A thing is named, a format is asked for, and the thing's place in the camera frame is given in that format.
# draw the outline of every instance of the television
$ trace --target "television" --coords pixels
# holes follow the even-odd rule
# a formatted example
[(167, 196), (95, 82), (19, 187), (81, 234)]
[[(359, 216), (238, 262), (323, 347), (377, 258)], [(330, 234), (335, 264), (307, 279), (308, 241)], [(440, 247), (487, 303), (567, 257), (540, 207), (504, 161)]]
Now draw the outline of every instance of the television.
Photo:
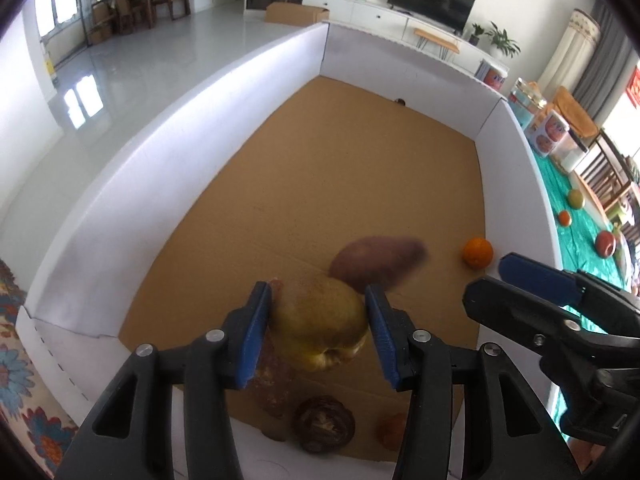
[(475, 0), (388, 0), (394, 7), (431, 18), (461, 34)]

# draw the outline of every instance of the silver screw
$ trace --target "silver screw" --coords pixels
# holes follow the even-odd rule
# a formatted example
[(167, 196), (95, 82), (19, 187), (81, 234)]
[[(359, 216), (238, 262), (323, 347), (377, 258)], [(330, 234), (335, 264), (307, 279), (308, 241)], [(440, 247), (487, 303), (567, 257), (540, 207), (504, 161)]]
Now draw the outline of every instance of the silver screw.
[(139, 357), (146, 357), (154, 352), (154, 348), (149, 343), (144, 343), (136, 348), (136, 354)]
[(487, 343), (484, 345), (484, 353), (491, 357), (500, 355), (500, 352), (502, 352), (502, 348), (500, 348), (496, 343)]
[(580, 332), (581, 328), (573, 319), (565, 319), (564, 326), (569, 330), (573, 330), (574, 332)]
[(613, 376), (607, 370), (596, 371), (596, 377), (607, 388), (613, 388)]
[(431, 340), (431, 334), (426, 330), (416, 330), (414, 332), (414, 339), (418, 343), (427, 343), (428, 341)]
[(218, 341), (222, 341), (225, 338), (225, 333), (219, 329), (209, 330), (205, 338), (207, 338), (207, 341), (209, 341), (210, 343), (217, 343)]
[(533, 337), (533, 344), (535, 346), (542, 346), (546, 341), (546, 337), (544, 337), (542, 334), (536, 334)]

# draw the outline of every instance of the gray curtain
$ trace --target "gray curtain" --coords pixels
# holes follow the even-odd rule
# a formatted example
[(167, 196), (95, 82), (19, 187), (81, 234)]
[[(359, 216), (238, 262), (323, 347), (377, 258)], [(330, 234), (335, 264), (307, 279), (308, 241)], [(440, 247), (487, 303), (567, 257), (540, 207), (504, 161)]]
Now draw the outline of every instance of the gray curtain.
[(591, 17), (600, 25), (602, 37), (574, 90), (574, 97), (595, 123), (602, 126), (625, 91), (638, 64), (638, 54), (602, 0), (596, 0)]

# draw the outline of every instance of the floral fabric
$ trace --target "floral fabric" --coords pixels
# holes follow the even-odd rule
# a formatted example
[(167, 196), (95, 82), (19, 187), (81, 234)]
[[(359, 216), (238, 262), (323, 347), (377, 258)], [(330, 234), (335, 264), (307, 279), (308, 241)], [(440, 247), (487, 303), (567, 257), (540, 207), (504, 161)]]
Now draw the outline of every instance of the floral fabric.
[(24, 293), (0, 260), (0, 418), (53, 478), (78, 428), (44, 385), (15, 332)]

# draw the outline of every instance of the glossy white floor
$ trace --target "glossy white floor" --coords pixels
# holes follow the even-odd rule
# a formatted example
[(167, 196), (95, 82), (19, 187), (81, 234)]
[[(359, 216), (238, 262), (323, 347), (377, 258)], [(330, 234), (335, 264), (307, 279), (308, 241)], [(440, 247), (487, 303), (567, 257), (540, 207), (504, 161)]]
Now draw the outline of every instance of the glossy white floor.
[(209, 75), (294, 30), (246, 18), (232, 4), (141, 26), (60, 68), (49, 107), (64, 133), (0, 225), (0, 258), (18, 285), (28, 290), (75, 202), (129, 139)]

